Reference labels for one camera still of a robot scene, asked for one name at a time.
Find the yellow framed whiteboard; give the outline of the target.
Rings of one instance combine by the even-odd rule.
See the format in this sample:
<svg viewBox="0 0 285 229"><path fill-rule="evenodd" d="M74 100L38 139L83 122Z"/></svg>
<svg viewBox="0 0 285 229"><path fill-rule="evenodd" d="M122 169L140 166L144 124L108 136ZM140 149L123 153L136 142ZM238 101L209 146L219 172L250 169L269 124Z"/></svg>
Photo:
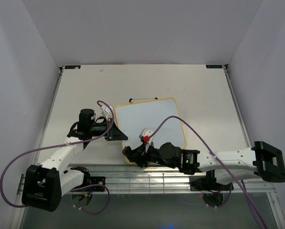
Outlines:
<svg viewBox="0 0 285 229"><path fill-rule="evenodd" d="M139 135L143 129L155 131L167 117L179 116L179 109L176 100L170 97L122 104L115 107L114 114L118 128L128 137L128 140L122 141L122 148L129 146L135 149L142 144ZM153 138L155 148L166 142L182 149L186 148L184 129L178 119L171 118L166 121Z"/></svg>

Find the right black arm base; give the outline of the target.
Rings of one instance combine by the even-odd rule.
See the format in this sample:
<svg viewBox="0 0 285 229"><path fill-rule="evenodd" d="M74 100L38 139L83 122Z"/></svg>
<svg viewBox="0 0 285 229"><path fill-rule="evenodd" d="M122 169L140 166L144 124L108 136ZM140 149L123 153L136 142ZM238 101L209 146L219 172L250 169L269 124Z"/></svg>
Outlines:
<svg viewBox="0 0 285 229"><path fill-rule="evenodd" d="M209 192L219 192L219 191L230 191L234 189L232 183L227 185L219 184L214 178L196 178L194 176L189 177L190 190L191 191L209 191Z"/></svg>

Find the blue corner label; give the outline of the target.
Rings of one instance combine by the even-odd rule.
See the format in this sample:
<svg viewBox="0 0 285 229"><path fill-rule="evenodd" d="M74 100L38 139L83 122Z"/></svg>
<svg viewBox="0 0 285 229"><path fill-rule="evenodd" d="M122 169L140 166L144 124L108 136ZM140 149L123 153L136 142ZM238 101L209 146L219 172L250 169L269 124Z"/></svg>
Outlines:
<svg viewBox="0 0 285 229"><path fill-rule="evenodd" d="M66 69L74 69L74 70L77 70L77 69L80 69L80 68L81 68L80 65L66 65L66 66L64 67L65 70L66 70Z"/></svg>
<svg viewBox="0 0 285 229"><path fill-rule="evenodd" d="M206 68L207 69L222 69L223 66L222 65L217 65L217 64L207 64Z"/></svg>

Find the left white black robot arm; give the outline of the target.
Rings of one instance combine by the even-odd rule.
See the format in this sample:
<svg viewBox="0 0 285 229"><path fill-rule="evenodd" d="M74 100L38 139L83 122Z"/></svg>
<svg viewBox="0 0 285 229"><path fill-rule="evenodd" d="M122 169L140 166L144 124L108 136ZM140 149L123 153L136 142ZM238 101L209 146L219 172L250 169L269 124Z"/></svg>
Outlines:
<svg viewBox="0 0 285 229"><path fill-rule="evenodd" d="M83 191L83 198L92 192L106 190L104 177L92 177L87 168L75 166L68 169L70 162L93 138L104 137L106 141L122 141L128 137L116 126L112 106L101 106L102 116L96 118L92 109L82 109L63 146L39 165L26 170L22 192L23 205L53 212L63 195L75 189Z"/></svg>

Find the right blue corner label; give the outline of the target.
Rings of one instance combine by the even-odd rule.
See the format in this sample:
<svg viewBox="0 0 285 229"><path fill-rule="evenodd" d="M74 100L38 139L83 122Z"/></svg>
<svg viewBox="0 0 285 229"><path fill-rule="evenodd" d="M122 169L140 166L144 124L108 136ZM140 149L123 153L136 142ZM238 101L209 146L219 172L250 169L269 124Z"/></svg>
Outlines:
<svg viewBox="0 0 285 229"><path fill-rule="evenodd" d="M222 65L217 65L217 64L207 64L206 68L207 69L222 69L223 66Z"/></svg>

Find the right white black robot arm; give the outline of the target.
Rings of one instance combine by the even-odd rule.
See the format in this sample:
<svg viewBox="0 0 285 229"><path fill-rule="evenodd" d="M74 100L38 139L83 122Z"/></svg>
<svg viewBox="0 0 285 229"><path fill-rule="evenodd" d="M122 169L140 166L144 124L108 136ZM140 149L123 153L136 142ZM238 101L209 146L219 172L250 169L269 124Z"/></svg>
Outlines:
<svg viewBox="0 0 285 229"><path fill-rule="evenodd" d="M237 151L211 154L199 150L181 149L172 143L160 148L141 144L135 149L129 146L122 151L130 162L140 167L156 163L169 168L177 168L186 175L200 172L213 173L205 177L206 186L217 189L235 178L239 180L260 177L271 183L285 182L285 164L282 151L266 142L256 141L253 147Z"/></svg>

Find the left blue corner label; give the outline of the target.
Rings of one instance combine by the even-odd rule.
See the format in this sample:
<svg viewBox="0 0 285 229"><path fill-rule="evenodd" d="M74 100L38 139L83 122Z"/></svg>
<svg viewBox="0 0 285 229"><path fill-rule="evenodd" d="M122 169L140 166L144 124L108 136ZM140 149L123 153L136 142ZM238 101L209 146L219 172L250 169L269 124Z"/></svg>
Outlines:
<svg viewBox="0 0 285 229"><path fill-rule="evenodd" d="M81 68L80 65L66 65L66 66L64 67L65 70L66 70L66 69L74 69L74 70L77 70L77 69L80 69L80 68Z"/></svg>

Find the aluminium rail frame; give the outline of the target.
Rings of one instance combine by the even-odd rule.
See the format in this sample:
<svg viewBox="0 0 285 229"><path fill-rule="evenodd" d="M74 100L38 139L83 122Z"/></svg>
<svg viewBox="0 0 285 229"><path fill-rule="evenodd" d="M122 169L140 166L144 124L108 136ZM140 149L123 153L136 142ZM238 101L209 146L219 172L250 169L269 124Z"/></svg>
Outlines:
<svg viewBox="0 0 285 229"><path fill-rule="evenodd" d="M105 185L111 194L189 194L190 176L177 169L134 165L83 165L93 177L106 177Z"/></svg>

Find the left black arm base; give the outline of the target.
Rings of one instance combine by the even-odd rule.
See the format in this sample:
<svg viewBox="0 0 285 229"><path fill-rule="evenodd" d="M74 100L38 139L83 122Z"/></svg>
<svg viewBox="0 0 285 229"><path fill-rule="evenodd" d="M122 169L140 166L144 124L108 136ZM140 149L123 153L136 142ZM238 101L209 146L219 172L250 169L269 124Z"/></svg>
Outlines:
<svg viewBox="0 0 285 229"><path fill-rule="evenodd" d="M86 188L86 191L88 193L92 192L104 192L105 188L102 186L105 186L106 184L106 177L90 177L87 180L87 185L96 185L93 187Z"/></svg>

